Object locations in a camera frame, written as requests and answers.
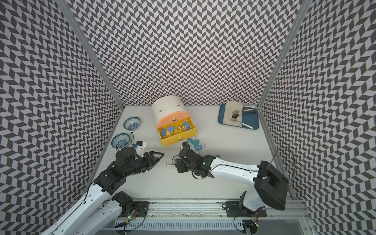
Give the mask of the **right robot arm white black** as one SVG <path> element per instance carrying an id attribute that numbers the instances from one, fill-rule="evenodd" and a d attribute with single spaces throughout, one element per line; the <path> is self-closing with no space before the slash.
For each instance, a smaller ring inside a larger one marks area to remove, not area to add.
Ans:
<path id="1" fill-rule="evenodd" d="M 289 179 L 270 162 L 258 165 L 238 164 L 212 155 L 201 156 L 191 148 L 184 147 L 175 156 L 173 164 L 179 173 L 191 172 L 197 179 L 228 178 L 250 185 L 253 191 L 244 191 L 240 196 L 239 210 L 243 214 L 260 214 L 265 206 L 283 211 L 286 208 Z"/>

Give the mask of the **yellow drawer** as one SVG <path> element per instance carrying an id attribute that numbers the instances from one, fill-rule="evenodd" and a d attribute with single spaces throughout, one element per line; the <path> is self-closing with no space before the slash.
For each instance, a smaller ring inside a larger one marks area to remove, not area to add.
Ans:
<path id="1" fill-rule="evenodd" d="M 187 121 L 191 128 L 189 130 L 186 130 L 186 131 L 178 131 L 176 128 L 178 125 L 183 125 L 183 122 L 184 121 Z M 165 137 L 161 137 L 161 129 L 167 129 L 168 127 L 170 126 L 175 126 L 175 135 L 171 135 L 170 133 L 168 133 L 166 131 L 166 136 Z M 191 117 L 187 118 L 187 119 L 184 119 L 184 120 L 181 120 L 181 121 L 177 121 L 173 124 L 170 124 L 170 125 L 166 125 L 164 127 L 160 127 L 158 128 L 158 133 L 159 133 L 159 136 L 160 136 L 160 140 L 161 140 L 161 144 L 162 146 L 170 146 L 172 144 L 175 144 L 175 143 L 178 143 L 182 140 L 187 140 L 188 138 L 190 137 L 193 137 L 197 134 L 197 128 L 195 126 L 195 124 L 193 123 Z"/>

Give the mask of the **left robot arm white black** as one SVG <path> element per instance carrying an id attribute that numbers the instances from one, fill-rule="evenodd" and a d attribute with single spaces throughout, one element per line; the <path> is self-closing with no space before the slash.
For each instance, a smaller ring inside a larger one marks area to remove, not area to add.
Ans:
<path id="1" fill-rule="evenodd" d="M 118 188 L 127 177 L 151 170 L 163 157 L 162 152 L 150 151 L 140 156 L 132 147 L 121 149 L 86 193 L 43 234 L 94 235 L 121 214 L 132 212 L 134 199 Z"/>

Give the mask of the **cream round drawer cabinet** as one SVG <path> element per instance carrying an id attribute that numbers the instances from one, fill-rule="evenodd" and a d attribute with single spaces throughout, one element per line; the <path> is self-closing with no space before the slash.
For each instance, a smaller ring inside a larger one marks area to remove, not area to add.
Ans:
<path id="1" fill-rule="evenodd" d="M 170 113 L 178 111 L 188 112 L 182 100 L 177 96 L 167 96 L 160 98 L 152 104 L 151 108 L 156 124 L 162 117 Z"/>

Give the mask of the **orange pink top drawer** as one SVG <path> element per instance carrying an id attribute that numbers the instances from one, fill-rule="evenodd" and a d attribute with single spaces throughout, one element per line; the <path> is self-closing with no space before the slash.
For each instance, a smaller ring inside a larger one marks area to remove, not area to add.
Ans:
<path id="1" fill-rule="evenodd" d="M 178 111 L 165 115 L 157 122 L 157 127 L 164 127 L 166 125 L 173 124 L 177 121 L 181 121 L 190 117 L 190 114 L 185 111 Z"/>

